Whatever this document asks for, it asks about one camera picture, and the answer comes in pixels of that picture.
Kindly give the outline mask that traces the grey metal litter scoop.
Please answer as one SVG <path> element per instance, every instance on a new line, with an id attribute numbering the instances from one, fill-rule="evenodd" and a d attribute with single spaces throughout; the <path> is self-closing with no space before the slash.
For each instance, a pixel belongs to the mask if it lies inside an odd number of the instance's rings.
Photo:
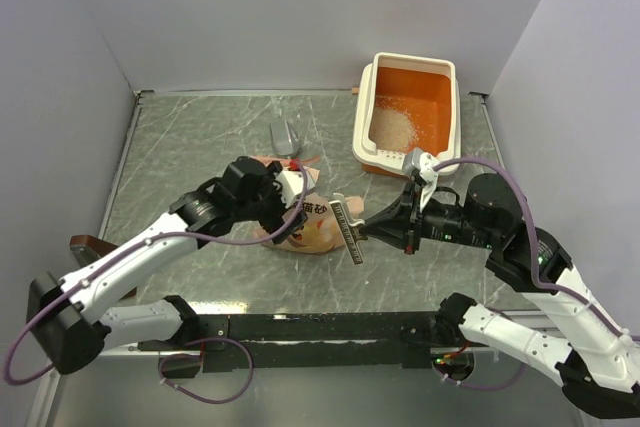
<path id="1" fill-rule="evenodd" d="M 271 145 L 277 156 L 294 158 L 299 154 L 301 150 L 299 137 L 287 120 L 274 121 L 269 128 Z"/>

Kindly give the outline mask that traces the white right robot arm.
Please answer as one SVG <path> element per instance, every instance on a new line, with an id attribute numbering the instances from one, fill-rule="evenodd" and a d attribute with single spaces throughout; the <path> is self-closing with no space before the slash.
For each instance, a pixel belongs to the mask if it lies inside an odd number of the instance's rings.
<path id="1" fill-rule="evenodd" d="M 409 182 L 359 232 L 406 254 L 421 240 L 488 250 L 486 268 L 534 304 L 561 332 L 556 338 L 521 326 L 463 294 L 440 304 L 441 341 L 464 339 L 499 350 L 546 375 L 577 408 L 599 419 L 639 416 L 639 346 L 606 312 L 566 250 L 539 229 L 529 242 L 528 220 L 510 185 L 496 173 L 471 179 L 464 198 L 422 200 L 426 186 Z"/>

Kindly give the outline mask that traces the pink cat litter bag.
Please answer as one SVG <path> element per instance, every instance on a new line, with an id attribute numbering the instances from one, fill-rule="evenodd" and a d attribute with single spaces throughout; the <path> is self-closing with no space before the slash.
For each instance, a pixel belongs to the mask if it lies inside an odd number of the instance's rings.
<path id="1" fill-rule="evenodd" d="M 278 161 L 285 170 L 290 169 L 291 163 L 304 164 L 314 182 L 318 183 L 320 156 L 304 160 L 270 156 L 254 156 L 254 159 L 259 160 L 264 165 L 268 165 L 272 161 Z M 318 193 L 307 195 L 303 211 L 307 215 L 307 221 L 297 232 L 291 234 L 280 244 L 268 241 L 263 243 L 263 246 L 303 254 L 325 254 L 345 246 L 335 216 L 326 198 Z"/>

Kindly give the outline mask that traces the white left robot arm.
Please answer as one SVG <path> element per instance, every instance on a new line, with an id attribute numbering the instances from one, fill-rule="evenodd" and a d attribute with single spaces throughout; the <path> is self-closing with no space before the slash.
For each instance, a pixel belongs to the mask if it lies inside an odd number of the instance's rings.
<path id="1" fill-rule="evenodd" d="M 106 256 L 61 279 L 46 274 L 34 280 L 27 328 L 61 374 L 125 344 L 160 341 L 187 348 L 203 329 L 184 299 L 166 296 L 124 308 L 118 302 L 156 270 L 211 242 L 231 244 L 228 235 L 238 223 L 257 222 L 266 241 L 283 242 L 306 222 L 304 199 L 314 189 L 303 167 L 241 156 Z"/>

